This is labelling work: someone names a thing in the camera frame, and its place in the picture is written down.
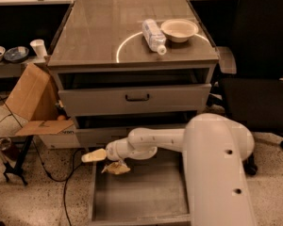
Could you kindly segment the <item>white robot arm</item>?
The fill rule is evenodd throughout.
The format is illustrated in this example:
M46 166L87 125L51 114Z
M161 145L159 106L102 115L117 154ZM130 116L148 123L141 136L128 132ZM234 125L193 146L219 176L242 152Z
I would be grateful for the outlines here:
M257 226L242 162L255 141L242 124L211 113L192 118L185 128L135 128L106 148L86 153L84 163L108 159L105 171L129 171L125 160L145 160L158 149L182 154L191 226Z

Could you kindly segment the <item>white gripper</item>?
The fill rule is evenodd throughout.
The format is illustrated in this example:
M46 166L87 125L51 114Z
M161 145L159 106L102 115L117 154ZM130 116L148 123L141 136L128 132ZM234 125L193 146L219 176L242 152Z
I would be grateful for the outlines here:
M151 146L136 149L128 142L127 138L122 138L110 142L106 149L98 149L82 155L81 160L83 163L102 161L106 157L111 161L125 160L126 158L146 160L153 157L157 151L157 147Z

